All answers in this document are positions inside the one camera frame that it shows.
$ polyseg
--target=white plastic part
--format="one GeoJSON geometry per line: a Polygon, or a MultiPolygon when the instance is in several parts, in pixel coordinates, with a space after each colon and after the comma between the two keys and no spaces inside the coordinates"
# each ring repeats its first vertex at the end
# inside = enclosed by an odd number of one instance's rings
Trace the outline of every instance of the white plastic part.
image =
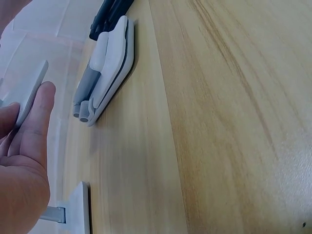
{"type": "Polygon", "coordinates": [[[103,32],[97,39],[97,45],[94,48],[93,54],[90,58],[90,68],[94,71],[101,72],[106,59],[107,44],[108,44],[108,32],[103,32]]]}
{"type": "Polygon", "coordinates": [[[109,86],[121,69],[126,52],[125,34],[127,24],[127,17],[122,16],[119,19],[115,29],[109,33],[105,64],[101,71],[101,77],[98,79],[97,85],[95,86],[90,97],[94,99],[93,107],[95,109],[97,109],[101,104],[109,86]]]}
{"type": "Polygon", "coordinates": [[[122,69],[115,78],[112,83],[110,83],[111,86],[107,86],[104,90],[105,97],[102,100],[100,106],[95,110],[94,116],[90,119],[88,122],[88,126],[92,126],[95,124],[99,116],[102,114],[102,112],[107,107],[108,103],[116,93],[119,86],[122,84],[124,79],[127,77],[128,73],[130,72],[133,62],[134,62],[134,23],[131,20],[128,20],[128,32],[127,32],[127,50],[125,55],[125,61],[123,63],[122,69]]]}
{"type": "Polygon", "coordinates": [[[59,202],[59,207],[65,208],[65,223],[59,223],[60,229],[70,231],[71,234],[90,234],[89,193],[88,185],[80,182],[69,200],[59,202]]]}
{"type": "Polygon", "coordinates": [[[134,23],[121,17],[112,32],[100,34],[97,43],[74,97],[73,115],[88,126],[95,124],[132,68],[134,23]]]}
{"type": "Polygon", "coordinates": [[[8,93],[4,100],[0,102],[0,107],[8,106],[13,102],[18,102],[20,104],[16,127],[20,127],[28,116],[35,100],[37,90],[43,81],[48,67],[49,64],[47,61],[40,63],[34,73],[23,78],[23,80],[8,93]]]}

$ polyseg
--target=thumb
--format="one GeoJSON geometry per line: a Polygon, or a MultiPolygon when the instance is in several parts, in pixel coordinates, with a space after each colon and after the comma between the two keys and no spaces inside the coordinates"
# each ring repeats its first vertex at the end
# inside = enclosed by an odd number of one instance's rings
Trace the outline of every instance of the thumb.
{"type": "Polygon", "coordinates": [[[0,139],[8,135],[14,128],[19,110],[20,105],[17,102],[0,108],[0,139]]]}

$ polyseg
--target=metal rod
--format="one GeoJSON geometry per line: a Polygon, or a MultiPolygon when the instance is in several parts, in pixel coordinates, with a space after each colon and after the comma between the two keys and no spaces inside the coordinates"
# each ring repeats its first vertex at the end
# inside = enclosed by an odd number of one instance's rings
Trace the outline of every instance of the metal rod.
{"type": "Polygon", "coordinates": [[[65,223],[65,208],[48,206],[47,210],[40,216],[40,219],[65,223]]]}

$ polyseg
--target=wood grain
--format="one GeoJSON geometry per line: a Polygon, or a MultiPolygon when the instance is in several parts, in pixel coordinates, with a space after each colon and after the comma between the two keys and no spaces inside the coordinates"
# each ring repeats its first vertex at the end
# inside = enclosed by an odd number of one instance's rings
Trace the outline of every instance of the wood grain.
{"type": "Polygon", "coordinates": [[[189,233],[303,231],[312,210],[310,3],[150,3],[189,233]]]}
{"type": "Polygon", "coordinates": [[[134,71],[96,127],[69,121],[64,197],[90,182],[93,233],[311,231],[311,11],[135,1],[134,71]]]}

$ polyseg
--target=wooden table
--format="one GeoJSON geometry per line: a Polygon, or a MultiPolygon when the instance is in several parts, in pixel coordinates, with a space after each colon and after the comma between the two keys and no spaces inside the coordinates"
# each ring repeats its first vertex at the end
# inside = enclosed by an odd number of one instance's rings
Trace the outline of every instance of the wooden table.
{"type": "Polygon", "coordinates": [[[135,0],[129,16],[132,74],[96,126],[69,120],[64,198],[90,183],[93,233],[311,231],[311,2],[135,0]]]}

